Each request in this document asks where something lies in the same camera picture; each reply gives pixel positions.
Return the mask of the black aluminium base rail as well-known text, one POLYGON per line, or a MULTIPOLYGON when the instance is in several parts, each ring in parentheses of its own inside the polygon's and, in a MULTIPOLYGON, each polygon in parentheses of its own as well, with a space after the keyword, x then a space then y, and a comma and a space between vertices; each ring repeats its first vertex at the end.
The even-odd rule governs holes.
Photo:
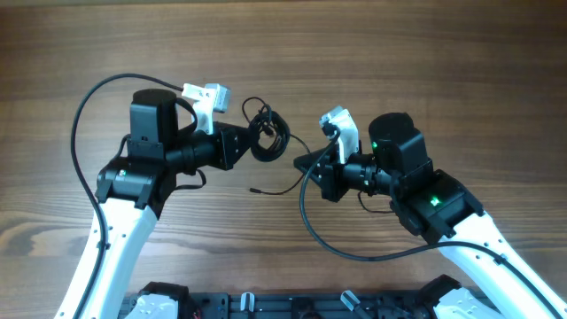
MULTIPOLYGON (((192 293, 203 319, 238 318, 355 318, 338 293, 257 294, 254 310, 240 308, 241 297, 236 294, 192 293)), ((417 304, 416 291, 386 291, 357 296, 361 307, 372 318, 427 318, 425 308, 417 304)))

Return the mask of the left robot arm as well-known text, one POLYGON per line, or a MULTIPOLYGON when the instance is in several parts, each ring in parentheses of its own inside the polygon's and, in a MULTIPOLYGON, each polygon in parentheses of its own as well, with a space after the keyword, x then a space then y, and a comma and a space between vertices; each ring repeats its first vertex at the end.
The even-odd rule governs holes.
POLYGON ((176 95, 143 89, 130 108, 128 153, 109 161, 97 178, 89 238, 59 318, 114 318, 138 256, 153 232, 179 174, 201 167, 230 170, 248 147, 246 128, 214 121, 226 112, 230 90, 218 83, 184 84, 176 95))

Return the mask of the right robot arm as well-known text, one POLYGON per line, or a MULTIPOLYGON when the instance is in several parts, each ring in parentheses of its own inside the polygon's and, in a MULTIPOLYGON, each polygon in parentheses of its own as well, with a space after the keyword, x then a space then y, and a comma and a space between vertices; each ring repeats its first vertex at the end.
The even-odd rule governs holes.
POLYGON ((361 151, 350 113, 337 108, 319 124, 329 144, 297 157, 322 197, 338 202, 349 190, 390 198, 400 224, 424 245, 375 261, 438 250, 489 299, 483 303, 450 276, 429 282, 416 299, 422 318, 564 318, 566 303, 519 256, 481 202, 457 179, 436 169, 423 134, 407 113, 386 113, 369 124, 371 151, 361 151))

